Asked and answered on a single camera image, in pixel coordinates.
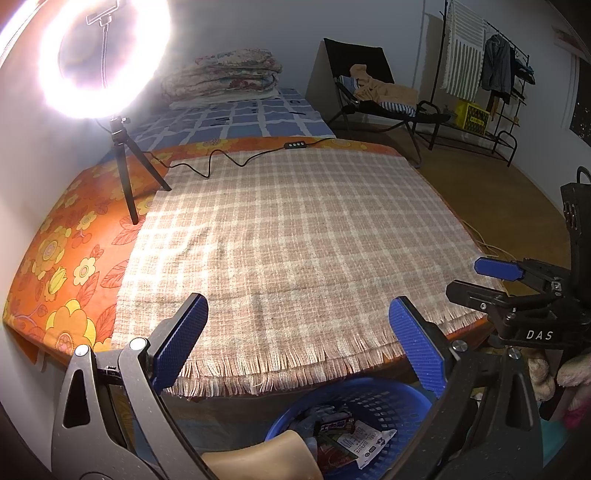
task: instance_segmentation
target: black chair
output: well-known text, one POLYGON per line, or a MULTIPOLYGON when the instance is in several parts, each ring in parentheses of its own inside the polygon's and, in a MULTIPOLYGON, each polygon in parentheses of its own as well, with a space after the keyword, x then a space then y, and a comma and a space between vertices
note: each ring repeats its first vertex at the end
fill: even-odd
POLYGON ((388 118, 390 120, 398 121, 398 123, 392 127, 382 130, 363 130, 371 131, 375 133, 385 133, 395 128, 404 125, 407 128, 408 134, 410 135, 414 147, 417 150, 418 162, 416 167, 419 168, 423 162, 421 156, 421 150, 418 146, 417 139, 415 137, 415 130, 417 124, 431 124, 435 125, 433 130, 433 136, 431 143, 429 144, 429 150, 433 149, 439 126, 442 123, 447 122, 450 119, 450 115, 441 113, 436 105, 431 102, 423 100, 417 105, 417 114, 415 116, 408 115, 406 113, 396 113, 386 110, 379 106, 376 102, 369 100, 359 100, 355 98, 352 92, 350 92, 340 81, 339 78, 342 76, 350 77, 351 67, 356 64, 367 65, 367 72, 376 80, 381 80, 386 83, 394 83, 392 77, 392 71, 388 65, 388 60, 384 51, 380 47, 365 47, 362 45, 353 45, 349 43, 341 43, 329 38, 324 39, 324 45, 326 46, 326 52, 329 56, 330 69, 335 79, 335 85, 337 89, 337 96, 339 98, 340 112, 337 113, 329 122, 337 120, 337 118, 343 117, 345 121, 345 127, 349 132, 349 136, 353 138, 351 125, 349 123, 348 115, 354 113, 365 113, 367 115, 380 116, 382 118, 388 118), (433 108, 436 113, 427 113, 425 106, 428 105, 433 108))

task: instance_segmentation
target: fringe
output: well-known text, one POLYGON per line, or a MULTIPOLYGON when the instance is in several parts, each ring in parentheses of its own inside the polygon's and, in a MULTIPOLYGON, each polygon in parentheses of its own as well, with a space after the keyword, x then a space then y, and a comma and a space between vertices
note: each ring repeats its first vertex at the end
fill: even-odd
MULTIPOLYGON (((449 334, 475 323, 482 314, 450 304, 439 315, 427 314, 425 318, 449 334)), ((403 355, 393 332, 384 326, 378 332, 364 332, 362 337, 338 339, 306 349, 289 348, 223 359, 190 357, 168 392, 193 398, 288 391, 383 366, 384 359, 403 355)))

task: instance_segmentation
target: led ring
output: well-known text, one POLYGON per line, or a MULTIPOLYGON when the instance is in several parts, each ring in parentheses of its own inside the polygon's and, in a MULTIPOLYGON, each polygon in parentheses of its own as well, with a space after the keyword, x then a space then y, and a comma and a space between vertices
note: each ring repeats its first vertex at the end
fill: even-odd
POLYGON ((41 41, 39 75, 47 103, 74 118, 103 118, 120 113, 154 75, 170 36, 167 0, 128 0, 138 15, 135 47, 129 61, 114 78, 109 78, 107 89, 76 87, 61 74, 61 42, 80 14, 97 2, 70 0, 47 27, 41 41))

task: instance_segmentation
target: laundry basket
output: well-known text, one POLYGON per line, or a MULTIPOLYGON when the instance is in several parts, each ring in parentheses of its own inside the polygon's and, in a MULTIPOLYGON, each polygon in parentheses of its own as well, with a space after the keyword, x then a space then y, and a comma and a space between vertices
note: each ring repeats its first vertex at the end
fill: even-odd
POLYGON ((331 480, 378 480, 394 463, 431 408, 431 402, 409 385, 383 378, 354 378, 320 387, 301 397, 267 433, 271 440, 286 431, 301 413, 316 405, 340 407, 346 404, 355 420, 374 429, 396 429, 396 435, 379 455, 360 470, 356 462, 324 475, 331 480))

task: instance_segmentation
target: orange floral blanket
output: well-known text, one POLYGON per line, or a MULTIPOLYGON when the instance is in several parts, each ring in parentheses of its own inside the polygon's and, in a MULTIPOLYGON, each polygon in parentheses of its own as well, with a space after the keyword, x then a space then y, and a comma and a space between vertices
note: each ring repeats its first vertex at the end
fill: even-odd
MULTIPOLYGON (((182 145, 157 152, 165 164, 227 152, 272 150, 310 138, 241 138, 182 145)), ((331 139, 314 148, 398 153, 391 147, 331 139)), ((166 168, 152 161, 164 175, 166 168)), ((28 342, 19 342, 34 362, 38 348, 67 363, 78 345, 111 348, 117 293, 139 230, 158 187, 134 158, 129 174, 140 215, 133 225, 116 162, 76 177, 33 238, 12 283, 2 320, 28 342)))

